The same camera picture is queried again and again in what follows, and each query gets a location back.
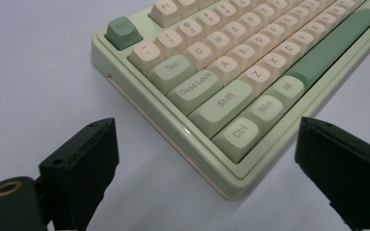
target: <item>black plastic part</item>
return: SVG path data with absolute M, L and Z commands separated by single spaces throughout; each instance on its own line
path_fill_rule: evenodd
M 0 230 L 47 230 L 33 179 L 15 177 L 0 182 Z
M 303 117 L 295 160 L 351 229 L 370 229 L 370 144 Z
M 86 230 L 118 164 L 113 118 L 84 127 L 40 164 L 57 230 Z

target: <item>screw hole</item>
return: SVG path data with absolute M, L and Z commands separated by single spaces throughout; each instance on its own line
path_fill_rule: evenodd
M 0 196 L 12 194 L 20 189 L 22 183 L 19 181 L 12 181 L 0 186 Z
M 61 165 L 63 163 L 63 160 L 62 159 L 57 159 L 57 160 L 54 160 L 53 162 L 52 162 L 52 164 L 53 165 L 55 165 L 55 166 L 59 166 L 59 165 Z

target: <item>mechanical keyboard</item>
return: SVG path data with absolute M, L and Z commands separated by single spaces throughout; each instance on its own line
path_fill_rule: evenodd
M 157 0 L 92 63 L 224 197 L 264 176 L 370 50 L 370 0 Z

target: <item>green spacebar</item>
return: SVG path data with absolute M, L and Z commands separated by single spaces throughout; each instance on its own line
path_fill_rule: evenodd
M 301 80 L 308 90 L 369 26 L 370 10 L 353 12 L 284 75 Z

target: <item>light green keyboard frame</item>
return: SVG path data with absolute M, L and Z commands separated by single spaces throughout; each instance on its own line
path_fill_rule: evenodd
M 128 16 L 144 40 L 154 40 L 163 31 L 148 18 L 150 11 L 151 8 L 148 8 Z M 301 117 L 311 116 L 370 50 L 369 28 L 245 159 L 234 164 L 128 61 L 133 46 L 118 51 L 104 38 L 106 30 L 100 29 L 92 36 L 92 64 L 228 199 L 240 197 L 260 181 L 278 159 L 283 147 L 296 135 Z

